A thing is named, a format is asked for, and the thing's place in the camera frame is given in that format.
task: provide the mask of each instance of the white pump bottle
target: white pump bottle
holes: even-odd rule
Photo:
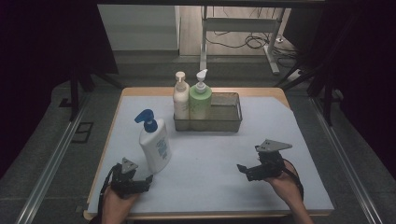
[[[186,74],[184,72],[176,73],[176,86],[174,89],[173,101],[175,110],[175,119],[189,119],[189,91],[190,85],[185,82]]]
[[[148,168],[152,173],[160,172],[171,159],[171,150],[163,119],[154,119],[150,109],[143,110],[135,119],[136,123],[145,121],[140,133],[139,144],[145,152]]]

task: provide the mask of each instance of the white paper mat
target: white paper mat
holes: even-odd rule
[[[268,183],[248,182],[236,167],[259,165],[254,147],[266,138],[293,145],[280,153],[300,175],[306,208],[333,210],[292,111],[272,97],[241,97],[240,101],[243,120],[238,133],[198,133],[175,131],[170,96],[123,96],[88,213],[97,212],[106,175],[122,157],[139,165],[136,180],[150,175],[138,143],[143,123],[134,122],[147,108],[154,111],[156,119],[165,120],[173,155],[154,176],[149,192],[139,197],[132,213],[288,211]]]

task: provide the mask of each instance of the lotion bottle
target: lotion bottle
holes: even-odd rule
[[[171,159],[171,150],[163,119],[154,119],[150,109],[143,110],[135,119],[136,123],[145,121],[139,136],[139,144],[145,152],[148,168],[152,173],[160,172]]]
[[[190,85],[185,82],[186,74],[184,72],[176,73],[176,86],[174,89],[173,101],[175,109],[175,119],[189,119],[189,92]]]
[[[209,119],[212,90],[204,83],[206,72],[199,72],[198,83],[190,88],[190,119]]]

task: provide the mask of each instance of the hand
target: hand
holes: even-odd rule
[[[120,224],[124,221],[139,195],[121,199],[111,187],[107,187],[103,199],[102,224]]]
[[[294,167],[288,161],[284,161],[286,168],[297,175]],[[275,193],[283,200],[285,203],[302,203],[300,191],[298,190],[293,179],[286,173],[278,177],[268,177],[264,179],[268,182],[274,189]]]
[[[286,168],[295,175],[297,172],[288,161],[284,161]],[[264,179],[274,189],[275,193],[288,205],[293,214],[295,223],[297,224],[313,224],[314,221],[305,209],[300,191],[293,179],[286,173],[282,172],[279,177],[269,177]]]

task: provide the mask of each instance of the wall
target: wall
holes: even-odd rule
[[[98,5],[113,50],[177,50],[179,7]]]

